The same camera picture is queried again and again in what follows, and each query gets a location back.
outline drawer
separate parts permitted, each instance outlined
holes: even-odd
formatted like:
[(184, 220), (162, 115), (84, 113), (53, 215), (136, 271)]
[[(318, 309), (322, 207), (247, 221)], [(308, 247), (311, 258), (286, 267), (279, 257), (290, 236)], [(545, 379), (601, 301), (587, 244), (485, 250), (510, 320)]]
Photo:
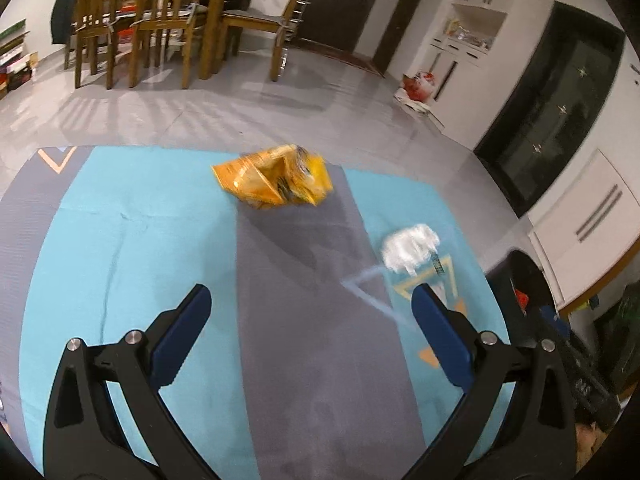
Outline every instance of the drawer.
[(571, 187), (534, 229), (552, 265), (592, 227), (619, 191), (633, 198), (622, 177), (596, 150)]
[(640, 205), (596, 150), (534, 234), (567, 304), (597, 282), (640, 235)]
[(640, 234), (640, 206), (628, 189), (618, 190), (599, 218), (552, 264), (565, 303), (604, 276)]
[(448, 52), (454, 54), (458, 58), (458, 61), (468, 62), (476, 66), (481, 66), (486, 57), (486, 54), (483, 52), (480, 52), (471, 46), (466, 46), (464, 43), (459, 41), (448, 40), (446, 41), (444, 48)]
[(436, 97), (443, 85), (446, 86), (451, 76), (452, 67), (456, 65), (456, 56), (447, 50), (431, 44), (427, 56), (425, 56), (424, 69), (433, 74), (435, 89), (431, 94), (430, 105), (434, 97)]

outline tiled floor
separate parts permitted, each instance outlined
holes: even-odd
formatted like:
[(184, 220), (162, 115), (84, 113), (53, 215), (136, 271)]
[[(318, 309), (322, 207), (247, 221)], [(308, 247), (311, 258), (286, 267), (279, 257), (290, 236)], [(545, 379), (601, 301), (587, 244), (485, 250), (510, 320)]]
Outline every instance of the tiled floor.
[(73, 70), (49, 57), (36, 82), (0, 101), (0, 196), (22, 164), (42, 146), (158, 145), (252, 152), (294, 142), (350, 168), (407, 176), (435, 186), (457, 217), (483, 269), (510, 247), (533, 254), (519, 221), (469, 150), (409, 115), (394, 88), (353, 66), (290, 50), (283, 77), (268, 81), (269, 60), (241, 53), (209, 80), (180, 89), (177, 60), (143, 74), (129, 89)]

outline red object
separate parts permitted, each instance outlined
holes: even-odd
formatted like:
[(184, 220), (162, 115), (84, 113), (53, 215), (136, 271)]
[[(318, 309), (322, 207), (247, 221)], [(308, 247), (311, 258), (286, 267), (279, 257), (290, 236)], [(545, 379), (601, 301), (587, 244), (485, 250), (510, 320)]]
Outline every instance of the red object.
[(431, 97), (434, 89), (433, 74), (431, 72), (418, 72), (415, 76), (402, 76), (402, 88), (409, 99), (425, 103)]
[[(120, 8), (120, 12), (132, 12), (136, 10), (136, 6), (135, 4), (132, 5), (124, 5)], [(130, 41), (131, 38), (133, 37), (133, 29), (132, 28), (125, 28), (124, 30), (121, 30), (118, 33), (118, 40), (123, 42), (123, 43), (127, 43), (127, 41)]]
[(520, 292), (518, 289), (516, 289), (516, 299), (518, 300), (520, 309), (526, 314), (527, 305), (529, 304), (529, 297), (524, 292)]

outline blue mat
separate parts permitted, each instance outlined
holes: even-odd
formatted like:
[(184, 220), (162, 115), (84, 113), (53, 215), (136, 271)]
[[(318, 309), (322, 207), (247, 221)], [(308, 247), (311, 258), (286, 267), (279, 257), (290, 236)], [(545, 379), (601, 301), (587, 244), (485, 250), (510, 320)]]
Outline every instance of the blue mat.
[[(66, 341), (110, 343), (145, 329), (195, 283), (212, 292), (212, 314), (161, 395), (225, 479), (368, 479), (376, 469), (400, 478), (409, 469), (462, 395), (412, 318), (418, 283), (508, 341), (472, 251), (427, 184), (331, 167), (335, 193), (317, 209), (254, 211), (210, 170), (236, 154), (86, 150), (46, 230), (19, 320), (20, 405), (8, 425), (19, 433), (22, 413), (41, 470)], [(383, 238), (417, 223), (440, 236), (445, 272), (428, 265), (409, 279), (382, 269)], [(11, 382), (4, 377), (5, 389)], [(119, 388), (110, 392), (134, 452), (153, 462)], [(505, 386), (473, 458), (491, 445), (510, 395)]]

